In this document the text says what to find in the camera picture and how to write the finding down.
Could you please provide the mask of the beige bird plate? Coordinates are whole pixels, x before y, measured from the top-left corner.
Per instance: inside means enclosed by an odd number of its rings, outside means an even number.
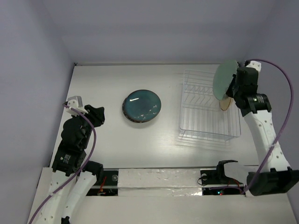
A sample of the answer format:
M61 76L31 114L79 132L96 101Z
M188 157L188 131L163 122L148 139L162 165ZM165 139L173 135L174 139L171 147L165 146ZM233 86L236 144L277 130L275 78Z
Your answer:
M231 97L226 97L222 100L220 100L220 109L222 111L227 111L230 107L230 105L232 104L232 98Z

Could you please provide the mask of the dark teal glazed plate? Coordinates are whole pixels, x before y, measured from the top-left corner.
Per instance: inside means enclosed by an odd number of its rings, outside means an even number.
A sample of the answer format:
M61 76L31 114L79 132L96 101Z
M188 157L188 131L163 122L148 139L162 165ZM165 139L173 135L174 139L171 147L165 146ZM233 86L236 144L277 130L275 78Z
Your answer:
M150 90L136 90L130 93L122 103L124 116L135 123L153 120L161 111L160 97Z

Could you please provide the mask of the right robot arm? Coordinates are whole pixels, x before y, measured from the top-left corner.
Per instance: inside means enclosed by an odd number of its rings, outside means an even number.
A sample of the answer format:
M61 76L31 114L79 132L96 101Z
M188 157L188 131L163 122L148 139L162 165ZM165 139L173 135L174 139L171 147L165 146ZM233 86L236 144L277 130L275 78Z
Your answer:
M279 145L269 99L257 92L260 68L222 64L217 68L213 81L214 96L218 100L232 98L240 109L259 161L256 171L235 160L220 161L215 178L221 183L236 179L244 185L243 191L249 191L253 196L286 193L299 181L298 170L291 168Z

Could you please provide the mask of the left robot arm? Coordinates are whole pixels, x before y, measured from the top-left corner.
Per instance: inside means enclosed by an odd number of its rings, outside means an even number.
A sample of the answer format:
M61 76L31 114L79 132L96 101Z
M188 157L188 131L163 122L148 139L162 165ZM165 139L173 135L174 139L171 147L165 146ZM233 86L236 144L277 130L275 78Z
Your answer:
M103 165L91 161L85 152L95 128L105 122L105 109L91 105L80 107L75 101L64 103L71 114L63 125L61 142L52 163L48 196L35 210L30 224L71 224L84 197L104 179Z

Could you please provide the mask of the light green plate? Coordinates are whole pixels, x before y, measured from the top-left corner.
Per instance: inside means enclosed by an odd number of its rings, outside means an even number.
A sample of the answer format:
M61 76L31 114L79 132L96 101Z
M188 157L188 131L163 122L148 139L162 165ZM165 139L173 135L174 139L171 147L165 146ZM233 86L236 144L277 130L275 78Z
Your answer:
M236 60L229 60L218 66L213 78L213 94L218 100L226 98L226 92L237 68L238 62Z

